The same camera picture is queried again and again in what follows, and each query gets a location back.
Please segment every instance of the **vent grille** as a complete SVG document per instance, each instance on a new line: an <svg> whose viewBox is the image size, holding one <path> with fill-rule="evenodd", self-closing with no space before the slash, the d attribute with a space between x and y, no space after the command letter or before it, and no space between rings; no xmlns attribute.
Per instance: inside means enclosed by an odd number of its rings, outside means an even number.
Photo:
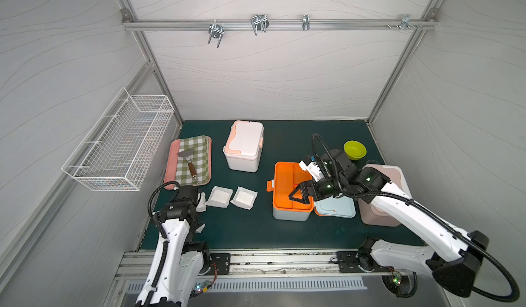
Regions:
<svg viewBox="0 0 526 307"><path fill-rule="evenodd" d="M141 280L128 281L128 289L126 289L126 293L139 294L141 293L143 287L144 287L144 281L141 281Z"/></svg>
<svg viewBox="0 0 526 307"><path fill-rule="evenodd" d="M289 278L218 278L211 292L366 290L360 276Z"/></svg>

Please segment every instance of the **wooden handle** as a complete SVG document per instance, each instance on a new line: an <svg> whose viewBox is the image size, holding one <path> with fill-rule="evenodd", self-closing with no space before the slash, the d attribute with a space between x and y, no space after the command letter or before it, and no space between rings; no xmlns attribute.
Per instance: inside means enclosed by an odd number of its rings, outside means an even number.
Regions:
<svg viewBox="0 0 526 307"><path fill-rule="evenodd" d="M192 162L188 162L188 168L190 169L190 174L192 177L197 174L196 168L194 167L194 164Z"/></svg>

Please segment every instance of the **dark green table mat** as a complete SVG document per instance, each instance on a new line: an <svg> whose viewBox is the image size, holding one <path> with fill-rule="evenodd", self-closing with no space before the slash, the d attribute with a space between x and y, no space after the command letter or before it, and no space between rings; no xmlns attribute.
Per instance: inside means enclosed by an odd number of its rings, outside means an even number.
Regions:
<svg viewBox="0 0 526 307"><path fill-rule="evenodd" d="M347 140L357 140L367 148L367 155L359 160L362 167L368 160L384 164L364 121L261 121L264 144L255 173L228 168L222 148L233 121L185 121L180 138L205 134L212 138L212 175L200 189L209 197L214 186L233 189L238 186L258 192L251 210L230 204L226 209L207 206L199 213L206 226L194 241L207 241L211 249L275 249L275 248L357 248L367 237L379 237L393 243L419 245L421 240L403 225L398 227L372 226L360 219L358 204L354 218L320 217L314 212L305 222L277 220L273 217L272 192L267 192L267 181L274 178L274 165L279 161L299 162L311 155L311 137L318 133L330 149L343 148ZM174 191L162 189L155 210L170 201ZM141 249L154 250L158 231L151 223Z"/></svg>

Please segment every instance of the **light blue lid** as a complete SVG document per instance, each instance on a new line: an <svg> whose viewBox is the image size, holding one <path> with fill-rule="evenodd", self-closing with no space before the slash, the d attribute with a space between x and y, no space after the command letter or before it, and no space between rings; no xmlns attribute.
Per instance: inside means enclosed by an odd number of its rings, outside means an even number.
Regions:
<svg viewBox="0 0 526 307"><path fill-rule="evenodd" d="M352 198L326 198L314 202L316 211L323 215L332 215L335 217L352 218L356 215L355 202Z"/></svg>

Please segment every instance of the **pink tray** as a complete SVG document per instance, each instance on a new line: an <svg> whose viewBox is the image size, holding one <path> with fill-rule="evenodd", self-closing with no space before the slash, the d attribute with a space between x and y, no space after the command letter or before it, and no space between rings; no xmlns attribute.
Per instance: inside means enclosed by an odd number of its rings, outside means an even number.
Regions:
<svg viewBox="0 0 526 307"><path fill-rule="evenodd" d="M196 184L194 186L206 185L210 182L210 178L212 178L212 138L206 136L206 139L208 139L208 181L203 184ZM175 175L177 173L177 161L179 160L177 153L179 153L180 142L181 139L177 139L174 140L174 142L170 145L170 153L168 153L168 164L166 166L164 182L175 180ZM165 188L172 190L174 189L174 185L167 185Z"/></svg>

